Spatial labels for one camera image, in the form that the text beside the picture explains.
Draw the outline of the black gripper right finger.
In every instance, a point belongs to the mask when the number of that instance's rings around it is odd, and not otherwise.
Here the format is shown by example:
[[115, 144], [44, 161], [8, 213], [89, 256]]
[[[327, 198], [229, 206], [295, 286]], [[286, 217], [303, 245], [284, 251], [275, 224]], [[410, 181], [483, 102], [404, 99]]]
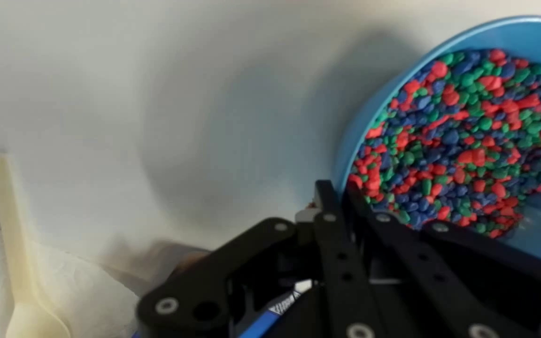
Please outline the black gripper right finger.
[[370, 208], [355, 189], [316, 183], [316, 204], [340, 219], [372, 286], [393, 286], [440, 338], [541, 338], [541, 258], [430, 221], [417, 230]]

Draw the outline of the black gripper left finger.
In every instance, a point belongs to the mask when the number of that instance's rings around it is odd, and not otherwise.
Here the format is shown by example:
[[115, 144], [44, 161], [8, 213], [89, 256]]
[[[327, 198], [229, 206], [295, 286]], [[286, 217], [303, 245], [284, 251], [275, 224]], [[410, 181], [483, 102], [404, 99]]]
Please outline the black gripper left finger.
[[137, 301], [139, 338], [237, 338], [261, 311], [316, 275], [310, 223], [267, 217]]

